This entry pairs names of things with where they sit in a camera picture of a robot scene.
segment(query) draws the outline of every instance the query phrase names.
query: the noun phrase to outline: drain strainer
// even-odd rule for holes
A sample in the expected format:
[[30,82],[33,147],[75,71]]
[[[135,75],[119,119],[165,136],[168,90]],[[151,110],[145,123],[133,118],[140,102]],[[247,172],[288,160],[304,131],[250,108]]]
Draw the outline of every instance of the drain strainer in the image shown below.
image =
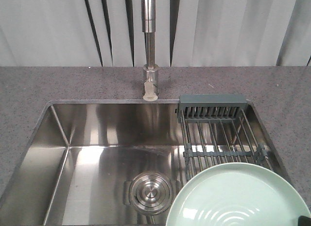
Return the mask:
[[172,187],[161,173],[144,172],[136,176],[130,186],[130,202],[140,213],[156,215],[172,203]]

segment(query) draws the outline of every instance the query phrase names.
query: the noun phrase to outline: sink basin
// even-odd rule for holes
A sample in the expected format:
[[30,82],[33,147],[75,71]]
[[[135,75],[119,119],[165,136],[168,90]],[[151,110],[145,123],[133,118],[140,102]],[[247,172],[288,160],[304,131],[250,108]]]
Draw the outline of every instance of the sink basin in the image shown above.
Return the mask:
[[[177,108],[178,100],[49,103],[2,196],[0,224],[165,224],[187,181]],[[274,171],[284,177],[251,104],[245,112]],[[224,149],[226,141],[214,128]],[[225,129],[229,140],[236,140]],[[206,147],[212,149],[209,128],[202,130]],[[243,136],[241,140],[247,148]],[[192,145],[200,144],[193,135]]]

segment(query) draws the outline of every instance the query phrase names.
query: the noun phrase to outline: ceramic plate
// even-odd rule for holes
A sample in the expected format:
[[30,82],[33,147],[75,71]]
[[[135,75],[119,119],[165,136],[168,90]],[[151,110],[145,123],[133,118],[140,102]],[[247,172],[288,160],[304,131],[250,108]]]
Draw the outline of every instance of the ceramic plate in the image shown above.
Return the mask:
[[226,163],[192,178],[171,207],[166,226],[297,226],[310,217],[298,192],[258,165]]

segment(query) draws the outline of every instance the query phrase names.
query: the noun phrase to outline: gray countertop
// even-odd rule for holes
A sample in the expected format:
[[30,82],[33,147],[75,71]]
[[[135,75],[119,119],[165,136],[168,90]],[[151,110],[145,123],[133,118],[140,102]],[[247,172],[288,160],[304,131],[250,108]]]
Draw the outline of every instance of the gray countertop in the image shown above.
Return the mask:
[[[311,208],[311,67],[161,68],[160,99],[239,93],[251,100]],[[0,195],[50,100],[141,99],[142,68],[0,68]]]

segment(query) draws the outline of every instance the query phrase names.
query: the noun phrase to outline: dish rack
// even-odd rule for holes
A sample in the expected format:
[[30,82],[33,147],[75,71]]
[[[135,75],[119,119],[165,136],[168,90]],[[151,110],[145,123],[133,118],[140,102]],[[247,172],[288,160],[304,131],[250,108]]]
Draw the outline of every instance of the dish rack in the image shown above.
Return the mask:
[[256,138],[242,95],[182,95],[178,107],[186,179],[222,163],[246,162],[273,171],[265,145]]

